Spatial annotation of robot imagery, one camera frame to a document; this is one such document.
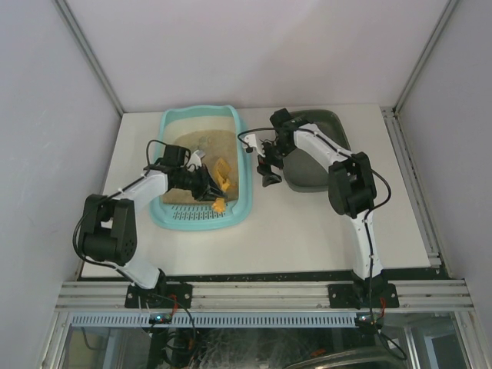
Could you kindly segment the orange litter scoop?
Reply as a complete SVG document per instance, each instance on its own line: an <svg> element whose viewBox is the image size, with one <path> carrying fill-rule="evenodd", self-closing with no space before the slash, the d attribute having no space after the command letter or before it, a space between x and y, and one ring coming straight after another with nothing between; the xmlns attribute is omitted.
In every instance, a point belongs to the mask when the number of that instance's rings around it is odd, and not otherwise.
<svg viewBox="0 0 492 369"><path fill-rule="evenodd" d="M213 167L212 177L224 193L231 187L231 181L228 177L230 171L230 165L223 158L218 158ZM212 210L219 214L224 213L226 210L226 197L227 195L225 194L223 198L217 198L212 204Z"/></svg>

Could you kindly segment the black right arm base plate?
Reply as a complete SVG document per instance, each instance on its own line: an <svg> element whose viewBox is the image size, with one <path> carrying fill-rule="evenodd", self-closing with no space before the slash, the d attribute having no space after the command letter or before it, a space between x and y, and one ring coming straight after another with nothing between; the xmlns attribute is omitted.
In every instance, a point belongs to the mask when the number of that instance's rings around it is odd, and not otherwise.
<svg viewBox="0 0 492 369"><path fill-rule="evenodd" d="M383 283L372 288L359 283L329 284L327 292L331 308L400 307L394 284Z"/></svg>

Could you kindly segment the light blue litter box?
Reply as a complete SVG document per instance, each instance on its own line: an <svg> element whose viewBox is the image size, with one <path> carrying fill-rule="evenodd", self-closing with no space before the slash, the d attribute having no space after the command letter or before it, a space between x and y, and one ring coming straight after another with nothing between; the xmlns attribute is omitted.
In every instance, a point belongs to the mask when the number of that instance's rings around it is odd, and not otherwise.
<svg viewBox="0 0 492 369"><path fill-rule="evenodd" d="M149 205L151 219L156 225L179 231L207 231L238 224L249 215L253 200L251 157L237 139L237 134L245 129L245 123L230 105L170 109L162 115L158 140L166 144L194 131L225 130L235 134L239 197L226 202L225 212L219 214L212 210L213 201L196 201L190 191L171 189Z"/></svg>

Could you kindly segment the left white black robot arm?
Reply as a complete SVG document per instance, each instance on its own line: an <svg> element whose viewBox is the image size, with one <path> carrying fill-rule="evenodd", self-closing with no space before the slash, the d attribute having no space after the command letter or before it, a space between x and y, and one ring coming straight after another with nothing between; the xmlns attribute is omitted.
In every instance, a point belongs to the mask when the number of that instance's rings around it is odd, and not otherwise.
<svg viewBox="0 0 492 369"><path fill-rule="evenodd" d="M189 191L200 202L221 201L226 193L202 163L199 151L150 142L163 145L164 151L154 161L146 155L147 165L136 180L114 194L86 198L72 246L84 262L117 271L135 287L162 294L165 273L137 252L137 213L171 189Z"/></svg>

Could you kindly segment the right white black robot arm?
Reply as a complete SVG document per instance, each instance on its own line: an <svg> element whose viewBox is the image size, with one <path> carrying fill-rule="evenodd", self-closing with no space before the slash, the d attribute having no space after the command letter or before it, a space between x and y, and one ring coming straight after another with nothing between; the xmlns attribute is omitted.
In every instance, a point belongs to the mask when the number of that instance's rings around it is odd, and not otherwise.
<svg viewBox="0 0 492 369"><path fill-rule="evenodd" d="M261 139L261 129L238 135L247 152L258 156L263 186L286 180L297 188L327 193L332 210L341 216L352 239L352 271L357 290L370 294L383 281L383 266L374 235L374 212L380 175L368 155L350 149L339 118L326 110L275 111L266 129L274 138Z"/></svg>

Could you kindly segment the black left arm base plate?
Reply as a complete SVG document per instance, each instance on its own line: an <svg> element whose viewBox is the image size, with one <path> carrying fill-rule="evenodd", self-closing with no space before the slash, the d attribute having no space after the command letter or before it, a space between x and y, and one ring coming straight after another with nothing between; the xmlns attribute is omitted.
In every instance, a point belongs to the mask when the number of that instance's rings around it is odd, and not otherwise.
<svg viewBox="0 0 492 369"><path fill-rule="evenodd" d="M129 285L125 295L125 308L171 309L189 308L193 296L191 284L166 284L153 289Z"/></svg>

